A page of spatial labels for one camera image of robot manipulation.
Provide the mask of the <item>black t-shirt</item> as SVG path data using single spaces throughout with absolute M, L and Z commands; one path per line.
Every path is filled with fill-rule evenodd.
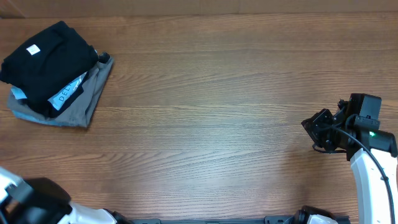
M 98 61 L 93 46 L 60 21 L 29 38 L 1 64 L 1 81 L 36 104 L 47 101 Z

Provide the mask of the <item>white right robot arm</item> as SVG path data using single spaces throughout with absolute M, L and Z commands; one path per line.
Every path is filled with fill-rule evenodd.
M 346 155 L 360 223 L 397 223 L 397 141 L 379 129 L 381 103 L 378 96 L 353 93 L 335 114 L 324 108 L 301 123 L 315 151 Z

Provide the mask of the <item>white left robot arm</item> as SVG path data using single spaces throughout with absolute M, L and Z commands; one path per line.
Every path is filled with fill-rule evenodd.
M 132 224 L 132 221 L 118 212 L 72 202 L 61 186 L 46 177 L 23 179 L 1 168 L 1 223 Z

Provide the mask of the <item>folded grey shirt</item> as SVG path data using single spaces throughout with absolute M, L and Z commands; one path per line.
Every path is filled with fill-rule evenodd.
M 71 126 L 87 128 L 101 96 L 114 59 L 106 52 L 99 55 L 99 61 L 83 79 L 84 92 L 59 116 L 47 118 L 30 109 L 26 104 L 19 103 L 11 91 L 7 100 L 7 107 L 14 116 L 34 123 L 51 126 Z

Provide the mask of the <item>folded light blue shirt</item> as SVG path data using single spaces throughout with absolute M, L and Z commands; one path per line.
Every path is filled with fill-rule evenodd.
M 83 79 L 88 74 L 88 71 L 82 73 L 80 76 L 76 77 L 72 82 L 67 84 L 65 87 L 60 89 L 60 91 L 53 95 L 51 98 L 48 99 L 48 102 L 51 104 L 52 108 L 60 111 L 63 104 L 69 99 L 69 97 L 77 91 L 79 86 L 83 83 Z M 11 87 L 11 95 L 22 104 L 27 104 L 27 97 L 25 93 L 18 87 L 12 86 Z

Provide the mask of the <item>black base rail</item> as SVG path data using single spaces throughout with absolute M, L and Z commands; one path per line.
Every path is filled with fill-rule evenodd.
M 204 219 L 204 220 L 160 220 L 135 219 L 133 224 L 284 224 L 293 223 L 293 215 L 271 215 L 264 218 L 233 218 L 233 219 Z

